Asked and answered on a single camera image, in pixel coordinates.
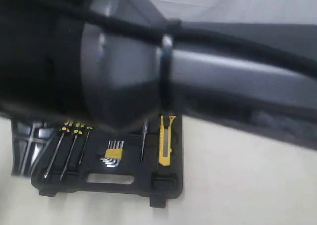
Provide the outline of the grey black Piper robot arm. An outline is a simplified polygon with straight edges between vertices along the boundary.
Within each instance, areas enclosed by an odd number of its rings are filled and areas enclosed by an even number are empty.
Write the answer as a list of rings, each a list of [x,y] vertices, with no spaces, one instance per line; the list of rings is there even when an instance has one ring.
[[[150,0],[0,0],[0,114],[118,133],[175,113],[317,147],[317,27],[186,22]]]

